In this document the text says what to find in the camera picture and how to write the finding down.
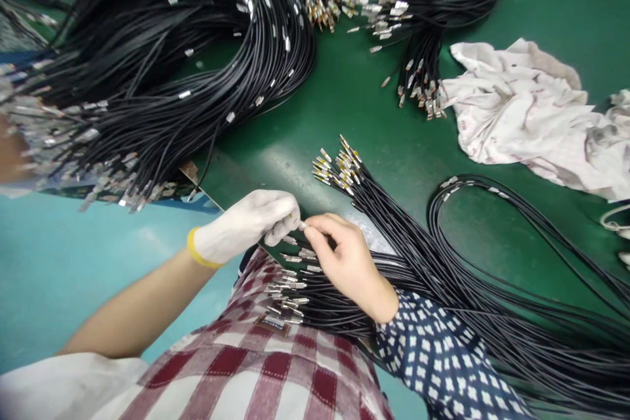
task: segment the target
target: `white polka dot fabric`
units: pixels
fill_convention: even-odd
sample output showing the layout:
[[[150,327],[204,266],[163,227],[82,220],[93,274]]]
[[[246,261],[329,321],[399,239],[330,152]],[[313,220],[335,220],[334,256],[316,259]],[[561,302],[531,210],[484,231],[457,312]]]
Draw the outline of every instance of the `white polka dot fabric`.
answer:
[[[477,334],[430,300],[397,292],[395,319],[378,325],[379,354],[394,376],[425,399],[430,418],[535,418],[490,365]]]

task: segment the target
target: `gloved hand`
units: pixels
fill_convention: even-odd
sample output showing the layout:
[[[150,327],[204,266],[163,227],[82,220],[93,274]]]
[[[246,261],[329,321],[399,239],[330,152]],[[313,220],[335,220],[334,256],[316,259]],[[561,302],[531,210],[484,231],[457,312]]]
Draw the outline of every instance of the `gloved hand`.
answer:
[[[361,228],[332,213],[305,223],[304,235],[330,282],[375,322],[391,322],[398,312],[398,294],[376,269]],[[324,235],[337,243],[334,251]]]
[[[300,225],[295,197],[280,190],[255,190],[206,226],[188,234],[188,250],[200,264],[220,268],[231,258],[264,242],[275,246]]]

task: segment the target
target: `red plaid shirt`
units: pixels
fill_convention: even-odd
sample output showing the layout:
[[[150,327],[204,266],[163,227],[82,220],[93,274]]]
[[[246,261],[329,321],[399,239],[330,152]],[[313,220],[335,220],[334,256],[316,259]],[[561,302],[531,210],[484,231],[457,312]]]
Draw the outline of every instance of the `red plaid shirt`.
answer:
[[[125,420],[393,419],[371,362],[350,342],[255,324],[279,271],[258,250],[221,317],[164,353],[106,410]]]

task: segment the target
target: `label tag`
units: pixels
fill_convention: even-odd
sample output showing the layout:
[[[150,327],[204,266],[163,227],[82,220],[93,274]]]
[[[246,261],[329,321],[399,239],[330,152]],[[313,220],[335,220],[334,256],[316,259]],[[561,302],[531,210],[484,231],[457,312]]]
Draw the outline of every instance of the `label tag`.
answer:
[[[265,328],[285,338],[287,333],[289,333],[289,324],[285,323],[281,318],[269,314],[260,315],[254,322],[254,325]]]

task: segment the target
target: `teal floor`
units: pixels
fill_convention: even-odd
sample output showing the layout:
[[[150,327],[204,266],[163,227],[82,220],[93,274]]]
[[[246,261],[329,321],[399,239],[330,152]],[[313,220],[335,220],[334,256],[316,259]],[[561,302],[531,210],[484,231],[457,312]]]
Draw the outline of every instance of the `teal floor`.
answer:
[[[150,205],[136,215],[94,203],[32,194],[0,196],[0,373],[52,356],[103,302],[180,249],[216,215]],[[240,258],[203,288],[144,353],[151,362],[225,308]],[[426,419],[422,401],[379,372],[398,420]]]

